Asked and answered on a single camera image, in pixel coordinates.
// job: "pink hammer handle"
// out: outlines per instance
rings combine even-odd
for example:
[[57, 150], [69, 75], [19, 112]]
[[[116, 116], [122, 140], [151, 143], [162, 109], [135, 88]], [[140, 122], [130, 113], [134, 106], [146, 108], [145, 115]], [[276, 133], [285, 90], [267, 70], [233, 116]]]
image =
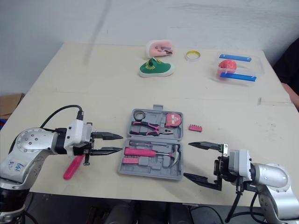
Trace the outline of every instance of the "pink hammer handle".
[[126, 148], [125, 149], [125, 155], [138, 155], [138, 156], [155, 157], [156, 152], [153, 151], [153, 150]]
[[83, 160], [84, 155], [78, 155], [76, 158], [71, 162], [70, 166], [67, 168], [66, 172], [64, 173], [64, 179], [69, 180], [73, 177], [75, 172], [77, 171], [78, 167], [81, 164], [81, 161]]

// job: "green shoe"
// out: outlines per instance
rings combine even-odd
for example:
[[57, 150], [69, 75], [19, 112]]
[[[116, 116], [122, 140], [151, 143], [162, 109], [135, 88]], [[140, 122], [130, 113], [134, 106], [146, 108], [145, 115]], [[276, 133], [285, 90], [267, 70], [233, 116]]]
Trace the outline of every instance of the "green shoe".
[[169, 76], [174, 72], [174, 66], [169, 63], [163, 63], [158, 59], [152, 57], [146, 63], [144, 63], [138, 74], [141, 77], [151, 77], [151, 76]]

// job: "robotic arm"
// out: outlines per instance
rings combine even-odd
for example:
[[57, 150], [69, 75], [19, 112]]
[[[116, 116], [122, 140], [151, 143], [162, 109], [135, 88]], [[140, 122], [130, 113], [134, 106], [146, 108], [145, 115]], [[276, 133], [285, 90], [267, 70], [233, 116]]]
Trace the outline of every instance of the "robotic arm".
[[[204, 176], [184, 173], [196, 184], [215, 190], [222, 189], [222, 179], [236, 186], [237, 197], [228, 214], [229, 222], [244, 190], [253, 191], [259, 196], [263, 214], [270, 224], [299, 224], [299, 202], [291, 188], [291, 177], [277, 164], [251, 163], [248, 150], [231, 150], [228, 155], [227, 144], [193, 142], [189, 145], [205, 150], [214, 149], [222, 153], [214, 162], [214, 175], [217, 180], [209, 183]], [[265, 223], [252, 217], [259, 223]]]
[[97, 138], [122, 139], [113, 133], [92, 132], [92, 123], [83, 122], [82, 110], [67, 128], [29, 128], [21, 132], [0, 165], [0, 224], [21, 220], [27, 194], [49, 155], [85, 155], [84, 165], [89, 165], [90, 155], [108, 155], [122, 150], [116, 147], [93, 149]]

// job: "beige table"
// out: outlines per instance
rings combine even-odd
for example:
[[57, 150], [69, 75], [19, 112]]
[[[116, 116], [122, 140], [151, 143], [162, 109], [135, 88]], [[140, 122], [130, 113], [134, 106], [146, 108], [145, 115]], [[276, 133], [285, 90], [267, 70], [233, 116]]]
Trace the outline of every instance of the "beige table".
[[[225, 142], [229, 149], [248, 149], [254, 162], [285, 166], [293, 177], [292, 188], [299, 197], [299, 115], [263, 52], [248, 54], [261, 58], [265, 75], [254, 85], [240, 86], [213, 80], [213, 62], [219, 50], [199, 49], [202, 56], [195, 63], [184, 59], [187, 50], [176, 49], [174, 56], [162, 59], [175, 64], [173, 75], [141, 78], [137, 72], [145, 61], [143, 47], [97, 45], [91, 55], [86, 56], [87, 45], [64, 44], [0, 132], [1, 161], [19, 132], [40, 126], [50, 113], [63, 105], [81, 105], [85, 121], [93, 122], [97, 131], [117, 133], [126, 139], [133, 109], [151, 109], [154, 104], [162, 104], [165, 110], [180, 111], [185, 116], [182, 139], [185, 172], [214, 180], [214, 159], [219, 154], [196, 149], [188, 142]], [[66, 127], [75, 116], [75, 109], [63, 111], [47, 127]], [[204, 131], [188, 131], [191, 123], [202, 125]], [[122, 147], [125, 139], [99, 140], [96, 147]], [[235, 198], [235, 187], [227, 182], [219, 192], [186, 178], [174, 182], [120, 175], [116, 172], [120, 156], [118, 153], [91, 157], [91, 165], [81, 166], [69, 181], [62, 177], [71, 159], [64, 155], [50, 156], [31, 190], [226, 205], [231, 205]], [[240, 205], [249, 205], [251, 197], [252, 194], [246, 192]]]

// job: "cardboard box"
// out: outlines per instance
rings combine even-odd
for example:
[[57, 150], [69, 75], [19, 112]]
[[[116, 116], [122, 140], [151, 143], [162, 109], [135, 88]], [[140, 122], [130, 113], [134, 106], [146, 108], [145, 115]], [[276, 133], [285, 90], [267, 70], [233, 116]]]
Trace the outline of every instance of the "cardboard box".
[[0, 119], [7, 120], [23, 97], [24, 94], [22, 93], [0, 97]]

